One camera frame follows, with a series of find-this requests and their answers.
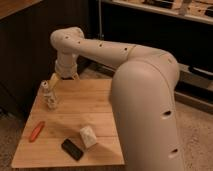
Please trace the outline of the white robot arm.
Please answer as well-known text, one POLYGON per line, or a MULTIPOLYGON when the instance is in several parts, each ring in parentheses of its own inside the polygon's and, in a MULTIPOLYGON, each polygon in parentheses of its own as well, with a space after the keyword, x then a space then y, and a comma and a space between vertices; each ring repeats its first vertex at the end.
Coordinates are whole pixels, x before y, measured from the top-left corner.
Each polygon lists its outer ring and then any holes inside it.
POLYGON ((175 57, 144 45, 87 39, 78 27, 51 33, 55 71, 68 78, 83 56, 115 70, 110 102, 126 171, 185 171, 177 129, 175 57))

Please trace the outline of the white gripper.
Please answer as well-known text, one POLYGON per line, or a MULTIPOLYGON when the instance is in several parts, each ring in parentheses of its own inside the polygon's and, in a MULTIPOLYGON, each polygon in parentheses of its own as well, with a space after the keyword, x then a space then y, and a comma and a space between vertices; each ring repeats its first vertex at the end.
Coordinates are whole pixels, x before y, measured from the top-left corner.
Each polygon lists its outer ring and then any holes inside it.
POLYGON ((57 59, 55 61, 55 72, 53 73, 49 80, 49 87, 53 89, 61 78, 68 79, 72 78, 74 80, 80 80, 77 73, 77 59, 76 54, 65 54, 58 53, 57 59))

